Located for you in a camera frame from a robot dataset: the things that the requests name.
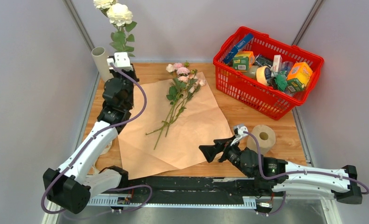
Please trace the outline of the white rose stem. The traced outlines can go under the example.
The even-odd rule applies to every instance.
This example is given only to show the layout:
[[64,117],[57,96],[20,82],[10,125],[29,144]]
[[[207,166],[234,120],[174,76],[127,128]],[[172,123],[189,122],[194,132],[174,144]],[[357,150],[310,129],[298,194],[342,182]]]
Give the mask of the white rose stem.
[[133,21],[133,13],[128,6],[117,0],[93,0],[93,5],[115,28],[115,31],[110,34],[109,45],[116,52],[127,52],[129,57],[135,57],[133,54],[135,36],[131,32],[137,22]]

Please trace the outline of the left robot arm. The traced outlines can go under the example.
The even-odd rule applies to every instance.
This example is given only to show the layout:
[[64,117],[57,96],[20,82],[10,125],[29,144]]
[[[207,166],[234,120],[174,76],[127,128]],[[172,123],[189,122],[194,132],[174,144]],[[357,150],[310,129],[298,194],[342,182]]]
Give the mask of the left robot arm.
[[78,214],[100,193],[114,189],[121,194],[129,188],[128,172],[118,166],[88,176],[108,143],[126,124],[141,116],[147,105],[146,93],[132,63],[110,63],[108,70],[113,78],[105,82],[102,110],[91,132],[64,163],[57,169],[48,168],[43,174],[45,192],[41,208],[47,214],[64,211]]

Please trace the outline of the pink and white flower bunch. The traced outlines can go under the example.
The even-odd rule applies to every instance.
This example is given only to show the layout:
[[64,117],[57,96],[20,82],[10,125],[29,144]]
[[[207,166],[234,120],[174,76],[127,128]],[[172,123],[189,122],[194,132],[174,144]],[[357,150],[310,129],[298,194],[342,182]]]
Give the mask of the pink and white flower bunch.
[[190,63],[168,64],[166,71],[172,75],[172,81],[168,89],[166,98],[170,102],[170,110],[162,121],[162,126],[146,135],[158,132],[158,138],[153,149],[157,148],[159,140],[165,131],[165,136],[168,135],[170,126],[176,122],[179,116],[186,110],[187,103],[194,98],[194,95],[206,86],[206,80],[198,75],[197,69],[189,69]]

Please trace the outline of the cream printed ribbon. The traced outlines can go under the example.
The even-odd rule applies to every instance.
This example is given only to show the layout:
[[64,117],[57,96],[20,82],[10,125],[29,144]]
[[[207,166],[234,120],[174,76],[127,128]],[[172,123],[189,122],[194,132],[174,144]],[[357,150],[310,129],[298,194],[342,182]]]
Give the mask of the cream printed ribbon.
[[91,167],[91,170],[92,170],[92,173],[91,175],[97,175],[101,172],[101,169],[98,169],[98,167],[96,166],[100,156],[104,155],[104,154],[107,154],[111,147],[113,145],[113,141],[110,141],[106,146],[105,148],[102,150],[101,154],[98,156],[98,158],[96,159],[96,161],[93,163],[92,167]]

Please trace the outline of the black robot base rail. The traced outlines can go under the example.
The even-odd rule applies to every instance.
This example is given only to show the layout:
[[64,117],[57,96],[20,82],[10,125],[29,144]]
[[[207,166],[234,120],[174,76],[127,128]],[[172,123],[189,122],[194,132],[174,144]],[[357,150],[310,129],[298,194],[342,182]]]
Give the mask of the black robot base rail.
[[255,209],[261,202],[273,202],[283,193],[257,189],[251,178],[150,176],[128,181],[127,190],[108,190],[89,201],[93,206],[113,209],[211,208]]

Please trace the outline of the pink wrapping paper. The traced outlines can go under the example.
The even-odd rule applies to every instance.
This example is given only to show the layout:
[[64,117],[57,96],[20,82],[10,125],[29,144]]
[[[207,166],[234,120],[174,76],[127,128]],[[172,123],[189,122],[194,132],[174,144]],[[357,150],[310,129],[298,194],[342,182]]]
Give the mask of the pink wrapping paper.
[[169,86],[166,79],[134,90],[133,121],[118,136],[122,166],[129,179],[202,163],[206,159],[199,146],[233,135],[209,84],[201,87],[178,119],[160,132],[171,108],[166,98]]

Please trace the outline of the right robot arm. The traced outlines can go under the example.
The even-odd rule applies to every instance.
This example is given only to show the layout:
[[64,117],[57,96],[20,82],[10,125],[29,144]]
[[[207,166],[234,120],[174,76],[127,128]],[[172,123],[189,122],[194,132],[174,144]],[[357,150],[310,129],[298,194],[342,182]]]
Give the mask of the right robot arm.
[[214,140],[213,145],[201,145],[207,162],[220,154],[219,162],[228,160],[246,177],[252,178],[254,192],[265,195],[273,192],[309,192],[333,196],[339,203],[361,204],[362,191],[355,166],[340,169],[313,168],[293,162],[264,157],[249,148],[241,150],[234,139]]

